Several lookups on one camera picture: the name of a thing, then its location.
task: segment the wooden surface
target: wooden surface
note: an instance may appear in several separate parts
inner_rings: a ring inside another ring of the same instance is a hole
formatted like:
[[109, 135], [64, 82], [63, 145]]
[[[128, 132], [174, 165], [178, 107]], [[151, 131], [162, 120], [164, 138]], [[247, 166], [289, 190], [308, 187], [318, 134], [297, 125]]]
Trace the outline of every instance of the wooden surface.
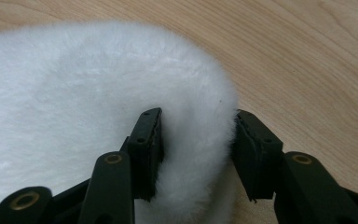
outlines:
[[[163, 25], [193, 40], [230, 73], [242, 109], [284, 150], [317, 157], [358, 191], [358, 1], [0, 0], [0, 30], [64, 20]], [[246, 202], [233, 223], [276, 223], [271, 202]]]

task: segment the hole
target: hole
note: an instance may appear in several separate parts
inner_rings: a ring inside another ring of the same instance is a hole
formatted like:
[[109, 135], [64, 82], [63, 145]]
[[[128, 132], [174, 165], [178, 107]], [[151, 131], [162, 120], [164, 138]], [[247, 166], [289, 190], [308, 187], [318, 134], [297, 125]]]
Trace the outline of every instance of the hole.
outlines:
[[95, 219], [95, 224], [111, 224], [112, 218], [107, 214], [102, 214]]
[[23, 193], [10, 203], [10, 208], [16, 211], [30, 207], [39, 200], [39, 194], [34, 191]]
[[138, 139], [136, 139], [136, 141], [137, 141], [138, 143], [143, 143], [143, 142], [145, 142], [146, 140], [145, 140], [144, 138], [138, 138]]
[[105, 157], [104, 161], [109, 164], [114, 164], [114, 163], [121, 162], [122, 159], [123, 158], [121, 158], [121, 156], [119, 155], [109, 155]]
[[337, 222], [339, 224], [355, 224], [356, 223], [350, 217], [337, 217]]
[[19, 199], [19, 201], [17, 202], [17, 204], [19, 206], [24, 206], [26, 205], [27, 203], [30, 203], [32, 201], [33, 197], [31, 195], [27, 195], [21, 199]]
[[294, 155], [292, 159], [298, 163], [305, 165], [309, 165], [312, 163], [312, 160], [309, 157], [303, 155]]

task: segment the faux fur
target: faux fur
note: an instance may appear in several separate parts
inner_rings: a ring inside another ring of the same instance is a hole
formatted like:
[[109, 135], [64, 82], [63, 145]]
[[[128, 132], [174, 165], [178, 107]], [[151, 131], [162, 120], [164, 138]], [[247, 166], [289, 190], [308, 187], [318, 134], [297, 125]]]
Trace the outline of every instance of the faux fur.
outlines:
[[89, 178], [158, 106], [166, 156], [155, 198], [135, 202], [136, 223], [227, 223], [237, 96], [216, 60], [141, 23], [0, 33], [0, 202], [24, 187], [55, 195]]

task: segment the wooden table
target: wooden table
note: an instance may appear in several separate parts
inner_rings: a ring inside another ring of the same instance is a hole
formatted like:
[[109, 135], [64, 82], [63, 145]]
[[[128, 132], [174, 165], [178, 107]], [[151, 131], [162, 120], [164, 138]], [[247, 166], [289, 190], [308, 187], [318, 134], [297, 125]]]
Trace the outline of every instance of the wooden table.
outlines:
[[[216, 57], [284, 150], [318, 158], [358, 191], [358, 1], [0, 0], [0, 30], [64, 20], [147, 21]], [[233, 223], [276, 223], [271, 202], [239, 196]]]

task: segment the white fur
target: white fur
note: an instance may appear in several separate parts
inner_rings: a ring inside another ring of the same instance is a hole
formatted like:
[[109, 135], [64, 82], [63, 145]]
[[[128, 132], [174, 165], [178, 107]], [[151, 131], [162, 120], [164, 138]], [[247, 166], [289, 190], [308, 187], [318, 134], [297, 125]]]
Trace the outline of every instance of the white fur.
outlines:
[[0, 33], [0, 202], [24, 187], [57, 194], [89, 178], [158, 106], [166, 157], [154, 200], [135, 203], [136, 223], [228, 222], [233, 177], [223, 170], [237, 96], [212, 57], [140, 23]]

